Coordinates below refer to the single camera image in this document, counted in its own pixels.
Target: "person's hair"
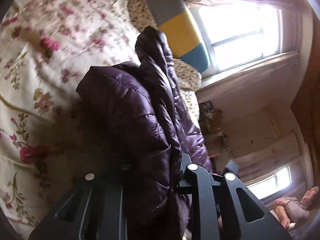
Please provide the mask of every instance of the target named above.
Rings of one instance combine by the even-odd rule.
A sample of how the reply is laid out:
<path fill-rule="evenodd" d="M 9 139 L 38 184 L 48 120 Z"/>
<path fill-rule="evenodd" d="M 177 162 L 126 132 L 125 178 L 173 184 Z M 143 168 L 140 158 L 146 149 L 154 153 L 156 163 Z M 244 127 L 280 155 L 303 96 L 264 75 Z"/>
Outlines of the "person's hair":
<path fill-rule="evenodd" d="M 309 191 L 310 189 L 312 189 L 313 187 L 319 187 L 318 185 L 313 185 L 312 187 L 310 187 L 307 191 Z M 320 204 L 320 187 L 319 187 L 319 190 L 317 192 L 316 195 L 314 195 L 313 199 L 312 199 L 312 202 L 311 202 L 311 205 L 308 207 L 308 210 L 311 210 L 315 207 L 317 207 L 318 205 Z"/>

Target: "woman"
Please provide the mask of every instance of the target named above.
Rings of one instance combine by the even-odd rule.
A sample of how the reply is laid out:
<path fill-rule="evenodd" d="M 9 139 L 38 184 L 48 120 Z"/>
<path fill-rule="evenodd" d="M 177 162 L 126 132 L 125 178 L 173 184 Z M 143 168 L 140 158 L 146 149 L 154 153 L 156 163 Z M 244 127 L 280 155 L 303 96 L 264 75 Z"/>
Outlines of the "woman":
<path fill-rule="evenodd" d="M 299 227 L 310 217 L 311 210 L 320 196 L 319 187 L 311 187 L 303 196 L 301 201 L 296 197 L 282 197 L 274 202 L 274 212 L 279 222 L 285 229 L 289 229 L 290 223 L 296 223 Z"/>

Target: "window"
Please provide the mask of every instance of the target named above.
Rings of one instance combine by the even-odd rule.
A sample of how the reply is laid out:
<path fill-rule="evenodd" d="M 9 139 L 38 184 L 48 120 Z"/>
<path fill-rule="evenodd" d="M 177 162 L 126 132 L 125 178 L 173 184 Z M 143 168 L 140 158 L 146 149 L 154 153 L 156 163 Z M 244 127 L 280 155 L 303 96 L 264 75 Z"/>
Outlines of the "window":
<path fill-rule="evenodd" d="M 241 2 L 190 11 L 209 52 L 211 75 L 280 51 L 277 9 Z"/>
<path fill-rule="evenodd" d="M 248 186 L 248 189 L 258 198 L 263 199 L 279 190 L 288 187 L 291 183 L 290 166 L 283 168 L 276 174 Z"/>

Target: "bed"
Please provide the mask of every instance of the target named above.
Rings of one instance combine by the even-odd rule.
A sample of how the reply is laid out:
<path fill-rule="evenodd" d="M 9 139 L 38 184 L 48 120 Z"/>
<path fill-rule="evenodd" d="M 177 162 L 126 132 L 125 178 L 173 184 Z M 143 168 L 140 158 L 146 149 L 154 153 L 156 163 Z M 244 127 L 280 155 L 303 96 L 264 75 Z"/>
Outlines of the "bed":
<path fill-rule="evenodd" d="M 144 0 L 15 0 L 0 25 L 0 207 L 27 239 L 78 178 L 113 165 L 104 124 L 76 87 L 91 65 L 139 63 L 134 45 L 156 27 Z M 197 124 L 201 75 L 175 60 Z"/>

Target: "white circle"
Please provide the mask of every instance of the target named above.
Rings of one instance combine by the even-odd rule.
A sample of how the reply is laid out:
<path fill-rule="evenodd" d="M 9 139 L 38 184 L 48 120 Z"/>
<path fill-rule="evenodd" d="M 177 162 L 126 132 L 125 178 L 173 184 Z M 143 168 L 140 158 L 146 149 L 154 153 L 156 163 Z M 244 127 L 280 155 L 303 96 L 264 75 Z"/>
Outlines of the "white circle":
<path fill-rule="evenodd" d="M 93 173 L 88 173 L 88 174 L 85 176 L 85 179 L 86 179 L 86 180 L 93 180 L 93 179 L 94 179 L 94 174 L 93 174 Z"/>
<path fill-rule="evenodd" d="M 191 170 L 191 171 L 195 171 L 196 169 L 198 169 L 198 165 L 194 164 L 194 163 L 191 163 L 191 164 L 188 165 L 188 169 Z"/>
<path fill-rule="evenodd" d="M 226 173 L 224 175 L 227 180 L 235 180 L 236 176 L 233 173 Z"/>

